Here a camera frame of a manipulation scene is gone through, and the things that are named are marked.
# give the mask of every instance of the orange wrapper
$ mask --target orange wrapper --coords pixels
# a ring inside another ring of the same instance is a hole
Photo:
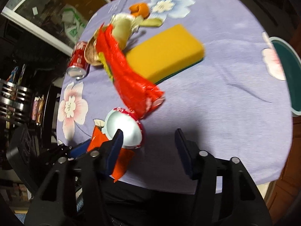
[[[98,54],[104,54],[108,66],[106,68],[112,74],[120,98],[129,110],[141,119],[164,101],[164,92],[130,68],[118,42],[112,36],[113,26],[110,24],[104,31],[102,27],[96,39],[96,51]]]
[[[108,141],[108,138],[99,130],[97,126],[95,126],[92,134],[92,140],[87,149],[87,152],[93,150],[96,147],[100,147],[105,141]],[[121,148],[112,173],[114,182],[118,181],[126,173],[128,164],[133,158],[134,154],[135,152],[130,149]]]

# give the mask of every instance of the flower print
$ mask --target flower print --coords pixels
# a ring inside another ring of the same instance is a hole
[[[149,18],[160,18],[162,21],[168,17],[182,19],[190,13],[188,6],[195,4],[194,0],[150,0]]]
[[[269,48],[262,50],[263,61],[266,64],[268,73],[278,80],[285,81],[285,73],[273,44],[270,42],[266,32],[262,33],[262,37],[269,46]]]
[[[66,140],[71,140],[75,131],[75,123],[83,125],[88,112],[88,103],[82,98],[84,83],[68,84],[64,91],[64,99],[58,108],[58,121],[63,121],[63,132]]]

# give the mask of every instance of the soda can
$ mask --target soda can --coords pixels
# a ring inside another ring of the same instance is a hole
[[[75,44],[69,66],[67,68],[67,74],[76,80],[83,79],[87,75],[89,64],[84,57],[85,48],[87,43],[79,41]]]

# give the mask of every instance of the yellow sponge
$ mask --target yellow sponge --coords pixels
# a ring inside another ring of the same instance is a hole
[[[204,54],[203,44],[179,24],[134,47],[126,59],[133,71],[159,83],[198,63]]]

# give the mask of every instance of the metal screw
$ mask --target metal screw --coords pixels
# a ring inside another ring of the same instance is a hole
[[[92,157],[96,157],[98,155],[99,155],[99,152],[97,150],[94,150],[90,153],[90,156],[92,156]]]
[[[240,159],[238,159],[237,157],[232,157],[231,161],[235,164],[240,162]]]
[[[208,152],[207,151],[205,151],[205,150],[201,150],[200,152],[199,152],[199,155],[200,156],[207,156],[208,155]]]
[[[67,159],[66,159],[66,157],[61,157],[61,158],[59,158],[58,159],[58,163],[64,163],[65,161],[66,161]]]

